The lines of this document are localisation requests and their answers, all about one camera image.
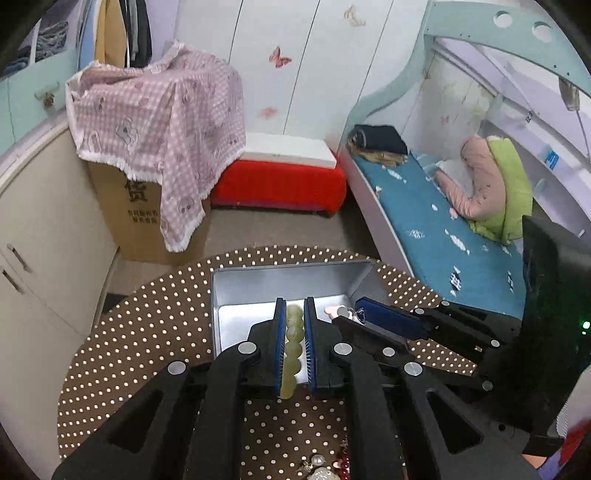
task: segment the gray floor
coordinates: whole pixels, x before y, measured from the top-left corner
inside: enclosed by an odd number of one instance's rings
[[[350,193],[341,210],[331,218],[287,210],[213,209],[203,256],[251,245],[289,244],[347,249],[379,258],[359,206]],[[129,295],[170,268],[169,265],[118,260],[106,291]]]

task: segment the silver screw head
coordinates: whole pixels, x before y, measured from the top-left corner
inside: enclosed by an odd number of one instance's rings
[[[337,343],[334,346],[335,353],[339,355],[349,355],[353,351],[353,347],[350,346],[348,343]]]
[[[168,373],[171,375],[180,375],[187,369],[187,364],[185,362],[181,362],[176,360],[175,362],[171,362],[168,364]]]
[[[404,365],[404,371],[413,377],[417,377],[423,373],[423,367],[416,362],[409,362]]]
[[[238,345],[238,351],[243,355],[250,355],[256,350],[256,345],[252,342],[242,342]]]

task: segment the pink pillow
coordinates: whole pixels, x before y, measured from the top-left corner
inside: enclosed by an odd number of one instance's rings
[[[485,220],[505,209],[505,182],[486,140],[474,135],[462,147],[462,158],[473,171],[474,196],[464,191],[441,170],[435,179],[458,214],[469,220]]]

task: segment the blue sheet with cloud pattern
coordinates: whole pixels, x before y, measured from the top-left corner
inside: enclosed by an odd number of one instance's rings
[[[379,198],[417,277],[444,299],[522,318],[522,257],[470,229],[421,165],[408,156],[396,168],[354,157]]]

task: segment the cabinet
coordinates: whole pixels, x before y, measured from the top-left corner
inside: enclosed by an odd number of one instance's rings
[[[0,422],[41,480],[60,462],[57,403],[84,338],[44,307],[0,258]]]
[[[115,251],[63,115],[0,181],[0,254],[42,303],[86,336]]]
[[[14,143],[10,110],[8,109],[8,84],[0,82],[0,155]]]
[[[76,72],[77,64],[77,51],[67,50],[35,63],[3,82],[8,83],[9,111],[16,141],[65,107],[65,84]]]

